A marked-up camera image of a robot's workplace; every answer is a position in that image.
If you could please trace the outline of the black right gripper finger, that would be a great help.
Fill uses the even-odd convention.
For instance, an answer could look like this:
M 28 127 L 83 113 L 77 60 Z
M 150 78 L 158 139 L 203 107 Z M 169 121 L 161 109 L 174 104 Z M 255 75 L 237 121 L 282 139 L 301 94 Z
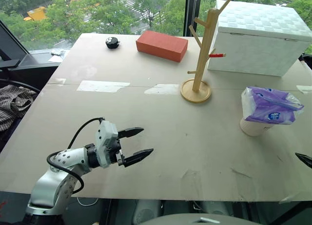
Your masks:
M 300 153 L 297 153 L 297 152 L 295 153 L 295 155 L 306 166 L 308 166 L 309 168 L 312 168 L 312 158 L 310 156 L 307 156 L 307 155 L 304 155 L 304 154 L 300 154 Z

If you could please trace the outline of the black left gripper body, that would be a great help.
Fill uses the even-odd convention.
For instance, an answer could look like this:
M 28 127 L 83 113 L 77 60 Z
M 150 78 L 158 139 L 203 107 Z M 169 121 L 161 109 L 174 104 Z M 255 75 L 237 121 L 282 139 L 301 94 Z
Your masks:
M 109 156 L 110 164 L 117 163 L 118 165 L 124 165 L 125 164 L 125 157 L 121 150 L 121 144 L 120 139 L 124 138 L 125 134 L 124 132 L 118 132 L 118 137 L 112 138 L 107 146 L 106 146 L 106 152 Z

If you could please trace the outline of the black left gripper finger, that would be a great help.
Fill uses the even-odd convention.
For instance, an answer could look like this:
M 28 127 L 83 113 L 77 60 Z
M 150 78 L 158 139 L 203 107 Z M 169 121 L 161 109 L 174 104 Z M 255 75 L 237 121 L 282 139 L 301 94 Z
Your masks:
M 150 149 L 144 149 L 139 152 L 134 153 L 132 156 L 124 158 L 123 159 L 123 165 L 124 167 L 129 167 L 131 165 L 134 165 L 143 159 L 145 159 L 147 156 L 149 156 L 153 152 L 153 148 Z
M 142 127 L 127 128 L 127 129 L 124 129 L 124 130 L 121 130 L 118 132 L 118 138 L 119 139 L 129 138 L 129 137 L 137 135 L 138 133 L 142 132 L 143 130 L 144 130 L 144 128 L 142 128 Z

